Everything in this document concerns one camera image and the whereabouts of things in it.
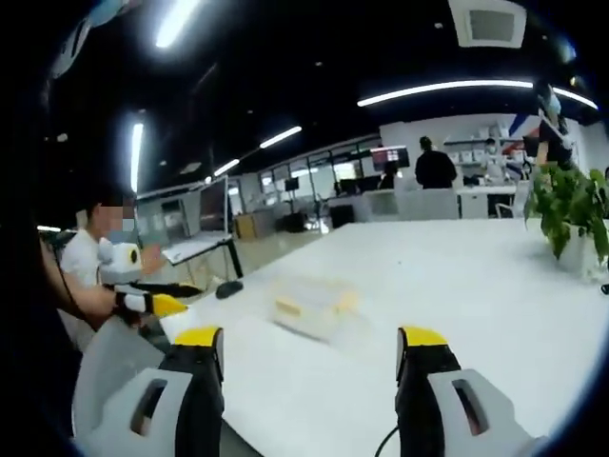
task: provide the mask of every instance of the plastic container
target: plastic container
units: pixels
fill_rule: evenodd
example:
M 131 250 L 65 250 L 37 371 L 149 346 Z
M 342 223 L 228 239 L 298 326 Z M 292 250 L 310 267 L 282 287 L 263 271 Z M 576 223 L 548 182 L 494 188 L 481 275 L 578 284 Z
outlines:
M 282 327 L 330 341 L 357 305 L 348 284 L 310 277 L 278 278 L 270 319 Z

